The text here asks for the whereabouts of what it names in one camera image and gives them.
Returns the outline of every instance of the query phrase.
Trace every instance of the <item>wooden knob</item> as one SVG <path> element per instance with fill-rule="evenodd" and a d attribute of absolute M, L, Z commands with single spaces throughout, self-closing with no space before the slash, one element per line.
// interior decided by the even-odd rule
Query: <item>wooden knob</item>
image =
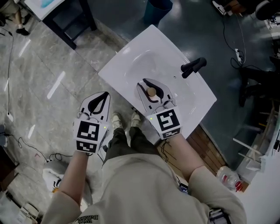
<path fill-rule="evenodd" d="M 157 91 L 156 91 L 155 88 L 149 87 L 147 89 L 147 93 L 148 93 L 149 96 L 153 97 L 153 96 L 155 96 L 157 94 Z"/>

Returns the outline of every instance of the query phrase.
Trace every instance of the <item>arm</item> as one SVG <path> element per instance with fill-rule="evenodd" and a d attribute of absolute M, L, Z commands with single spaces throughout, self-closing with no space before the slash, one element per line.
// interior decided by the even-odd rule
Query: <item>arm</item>
<path fill-rule="evenodd" d="M 87 164 L 88 156 L 75 151 L 41 224 L 67 224 L 80 216 Z"/>
<path fill-rule="evenodd" d="M 179 134 L 169 138 L 170 145 L 174 151 L 179 168 L 187 182 L 193 171 L 204 166 L 203 160 L 196 151 L 190 146 L 183 135 Z"/>
<path fill-rule="evenodd" d="M 242 203 L 204 166 L 204 162 L 183 135 L 169 138 L 179 168 L 189 183 L 191 196 L 208 207 L 221 208 L 232 224 L 245 224 Z"/>
<path fill-rule="evenodd" d="M 84 193 L 87 165 L 88 156 L 84 152 L 75 151 L 59 186 L 59 191 L 68 195 L 78 205 Z"/>

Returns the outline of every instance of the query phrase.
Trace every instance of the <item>white cable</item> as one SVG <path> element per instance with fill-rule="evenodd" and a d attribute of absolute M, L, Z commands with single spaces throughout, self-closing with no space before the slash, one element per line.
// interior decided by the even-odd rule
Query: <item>white cable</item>
<path fill-rule="evenodd" d="M 241 36 L 242 36 L 242 41 L 243 41 L 243 47 L 244 47 L 244 60 L 243 60 L 243 63 L 240 63 L 241 65 L 245 64 L 246 62 L 246 48 L 245 48 L 245 43 L 244 43 L 244 37 L 243 37 L 243 32 L 242 32 L 242 29 L 241 29 L 241 25 L 239 23 L 239 19 L 238 19 L 238 16 L 237 14 L 236 15 L 236 18 L 237 18 L 237 22 L 238 22 L 238 25 L 239 25 L 239 28 L 240 28 L 240 31 L 241 31 Z"/>

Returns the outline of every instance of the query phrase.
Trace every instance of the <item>black faucet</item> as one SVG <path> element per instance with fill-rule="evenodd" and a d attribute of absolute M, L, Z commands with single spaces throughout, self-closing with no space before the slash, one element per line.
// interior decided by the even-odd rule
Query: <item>black faucet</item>
<path fill-rule="evenodd" d="M 181 66 L 181 71 L 183 72 L 182 77 L 186 79 L 192 72 L 197 73 L 199 69 L 206 66 L 207 61 L 205 58 L 196 59 L 190 63 Z"/>

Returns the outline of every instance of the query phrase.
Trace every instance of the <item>beige sweatshirt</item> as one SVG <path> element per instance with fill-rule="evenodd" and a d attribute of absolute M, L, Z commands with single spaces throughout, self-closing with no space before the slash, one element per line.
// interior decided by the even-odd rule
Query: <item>beige sweatshirt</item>
<path fill-rule="evenodd" d="M 210 207 L 229 214 L 232 224 L 245 224 L 241 202 L 206 167 L 189 180 L 189 194 L 179 190 L 172 169 L 157 155 L 133 154 L 103 166 L 104 193 L 83 213 L 62 192 L 53 195 L 42 224 L 207 224 Z"/>

